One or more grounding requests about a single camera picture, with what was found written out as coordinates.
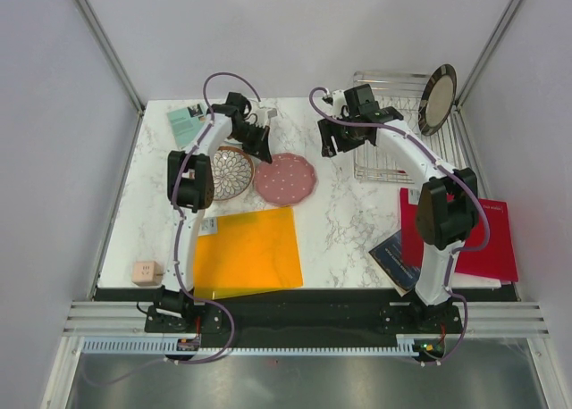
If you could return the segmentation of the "metal wire dish rack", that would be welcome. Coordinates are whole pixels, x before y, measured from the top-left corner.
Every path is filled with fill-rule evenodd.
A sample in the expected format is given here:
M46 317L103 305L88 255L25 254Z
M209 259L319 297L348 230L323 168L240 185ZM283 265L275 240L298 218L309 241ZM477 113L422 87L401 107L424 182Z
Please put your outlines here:
M418 108L429 78L428 74L363 70L354 73L353 81L356 86L370 85L380 106L396 108L403 114L408 127L431 150L454 167L464 168L467 161L459 140L455 109L450 112L448 120L436 134L424 136L418 128ZM353 151L353 159L356 179L400 185L412 183L404 169L379 145L365 143Z

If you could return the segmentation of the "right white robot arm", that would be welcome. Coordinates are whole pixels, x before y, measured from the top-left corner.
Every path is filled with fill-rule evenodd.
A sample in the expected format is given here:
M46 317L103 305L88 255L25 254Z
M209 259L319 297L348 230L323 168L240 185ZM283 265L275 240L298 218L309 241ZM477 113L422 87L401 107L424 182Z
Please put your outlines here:
M317 125L322 156L334 157L364 144L381 147L413 181L419 193L415 226L424 249L415 285L421 302L409 309L408 317L416 330L432 330L442 320L439 305L454 297L450 282L458 256L478 222L486 219L475 173L443 161L411 130L400 111L380 106L368 84L311 92L321 93L331 107L326 113L314 99L309 101L321 117Z

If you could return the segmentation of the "dark rim beige plate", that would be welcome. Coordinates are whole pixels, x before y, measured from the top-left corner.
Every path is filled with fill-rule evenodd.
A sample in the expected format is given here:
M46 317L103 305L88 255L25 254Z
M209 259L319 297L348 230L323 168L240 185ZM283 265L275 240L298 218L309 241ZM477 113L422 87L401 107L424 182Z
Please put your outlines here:
M457 73L445 63L429 78L418 106L417 126L424 136L436 134L449 118L457 94Z

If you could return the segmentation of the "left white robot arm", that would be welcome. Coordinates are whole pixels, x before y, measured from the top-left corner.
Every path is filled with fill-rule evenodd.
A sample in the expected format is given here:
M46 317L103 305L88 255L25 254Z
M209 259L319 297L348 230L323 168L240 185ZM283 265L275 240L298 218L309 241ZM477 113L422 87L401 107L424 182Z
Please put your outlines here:
M205 302L190 291L200 225L215 196L215 153L228 138L233 138L240 143L242 152L270 163L270 123L276 116L275 108L231 92L221 104L206 104L194 138L182 149L168 154L167 197L173 208L175 230L167 276L174 279L183 299Z

